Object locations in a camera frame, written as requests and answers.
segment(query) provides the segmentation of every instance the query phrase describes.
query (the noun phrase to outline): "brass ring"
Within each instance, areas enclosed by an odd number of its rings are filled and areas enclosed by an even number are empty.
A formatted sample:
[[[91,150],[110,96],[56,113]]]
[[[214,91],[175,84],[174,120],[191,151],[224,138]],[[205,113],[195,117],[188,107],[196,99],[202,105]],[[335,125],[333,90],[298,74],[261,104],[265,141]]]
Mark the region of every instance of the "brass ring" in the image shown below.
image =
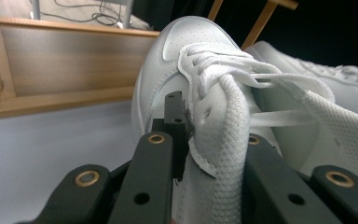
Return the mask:
[[[335,175],[342,177],[343,180],[339,180],[335,177]],[[354,186],[353,180],[347,175],[342,174],[337,171],[329,171],[325,174],[326,178],[330,180],[333,184],[338,185],[343,188],[351,188]]]
[[[253,135],[249,135],[249,141],[248,141],[249,145],[258,145],[260,143],[260,139],[258,139],[258,137],[253,136]]]
[[[153,134],[147,140],[151,144],[160,144],[165,141],[165,137],[160,134]]]
[[[91,180],[87,180],[87,181],[83,181],[81,178],[85,175],[92,175],[92,179]],[[85,171],[83,173],[81,173],[80,175],[78,175],[75,178],[75,184],[79,187],[88,187],[90,185],[95,184],[95,182],[98,181],[98,179],[100,178],[100,174],[96,171]]]

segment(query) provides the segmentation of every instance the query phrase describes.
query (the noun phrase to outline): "black cable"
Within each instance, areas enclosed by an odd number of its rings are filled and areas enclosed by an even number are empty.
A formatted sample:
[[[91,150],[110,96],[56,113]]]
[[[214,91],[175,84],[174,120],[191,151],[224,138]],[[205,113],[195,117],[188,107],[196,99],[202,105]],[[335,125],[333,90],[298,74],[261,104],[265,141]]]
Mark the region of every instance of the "black cable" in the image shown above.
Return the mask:
[[[113,16],[110,16],[110,15],[107,15],[104,13],[104,10],[107,8],[111,11],[114,11],[112,8],[110,7],[107,7],[106,6],[106,2],[103,6],[103,1],[101,0],[101,4],[99,5],[96,5],[96,4],[93,4],[93,5],[73,5],[73,6],[68,6],[68,5],[63,5],[63,4],[60,4],[57,2],[57,0],[54,0],[54,3],[59,6],[59,7],[99,7],[99,10],[100,12],[96,12],[96,13],[93,13],[91,15],[91,19],[89,20],[84,20],[84,21],[80,21],[80,20],[74,20],[74,19],[71,19],[71,18],[66,18],[66,17],[63,17],[63,16],[59,16],[59,15],[55,15],[55,14],[50,14],[50,13],[46,13],[46,12],[40,12],[41,15],[44,15],[44,16],[50,16],[50,17],[56,17],[56,18],[60,18],[60,19],[63,19],[63,20],[66,20],[66,21],[74,21],[74,22],[88,22],[88,21],[97,21],[98,23],[102,24],[102,25],[107,25],[107,26],[113,26],[113,25],[116,25],[119,21],[121,21],[120,17],[121,17],[121,4],[119,6],[119,10],[118,10],[118,18],[116,17],[113,17]],[[108,19],[109,23],[107,22],[103,22],[103,21],[100,21],[99,19],[100,18],[106,18]]]

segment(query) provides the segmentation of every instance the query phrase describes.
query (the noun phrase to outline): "white sneaker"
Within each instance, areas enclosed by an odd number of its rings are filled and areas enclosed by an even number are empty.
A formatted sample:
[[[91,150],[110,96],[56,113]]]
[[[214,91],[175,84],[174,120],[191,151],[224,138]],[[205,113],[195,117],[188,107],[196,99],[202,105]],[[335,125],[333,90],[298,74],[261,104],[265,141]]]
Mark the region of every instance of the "white sneaker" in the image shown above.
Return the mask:
[[[333,91],[336,104],[358,114],[358,67],[330,67],[302,61],[277,51],[269,43],[259,41],[245,50],[260,62],[271,63],[284,73],[318,77]]]
[[[174,190],[176,223],[241,223],[249,133],[306,175],[323,164],[358,175],[358,115],[335,105],[320,79],[254,60],[211,21],[182,18],[157,38],[132,99],[136,140],[163,118],[173,91],[182,91],[194,125],[184,180]]]

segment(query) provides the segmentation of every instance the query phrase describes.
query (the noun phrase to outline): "dark background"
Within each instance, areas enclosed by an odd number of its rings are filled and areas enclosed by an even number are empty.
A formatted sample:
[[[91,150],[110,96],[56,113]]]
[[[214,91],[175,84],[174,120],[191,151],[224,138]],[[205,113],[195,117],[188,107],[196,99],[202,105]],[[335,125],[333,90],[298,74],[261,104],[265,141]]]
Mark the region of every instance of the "dark background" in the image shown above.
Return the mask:
[[[134,12],[139,1],[144,6],[153,6],[149,17],[154,18],[150,22],[156,24],[156,30],[186,15],[207,17],[213,3],[213,0],[137,0]],[[297,2],[299,6],[294,11],[277,6],[258,40],[302,60],[330,66],[358,66],[358,1]],[[215,22],[241,46],[266,3],[266,0],[225,0]]]

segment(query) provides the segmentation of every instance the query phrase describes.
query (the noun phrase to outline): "floor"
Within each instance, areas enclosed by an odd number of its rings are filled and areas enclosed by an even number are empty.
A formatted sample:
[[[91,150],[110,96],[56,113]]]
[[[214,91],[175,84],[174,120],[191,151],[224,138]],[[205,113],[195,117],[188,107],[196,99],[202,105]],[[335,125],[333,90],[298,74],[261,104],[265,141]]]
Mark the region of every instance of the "floor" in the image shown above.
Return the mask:
[[[126,13],[126,6],[110,2],[101,2],[96,0],[41,0],[40,11],[41,20],[81,23],[87,25],[101,25],[107,27],[118,27]],[[33,11],[32,0],[1,0],[0,16],[31,19]],[[92,20],[92,15],[104,14],[98,20]],[[150,30],[148,24],[135,16],[131,16],[130,26],[132,29]]]
[[[10,9],[24,2],[0,1],[18,16],[29,9]],[[134,148],[131,102],[0,119],[0,224],[34,219],[68,172],[84,164],[114,170]]]

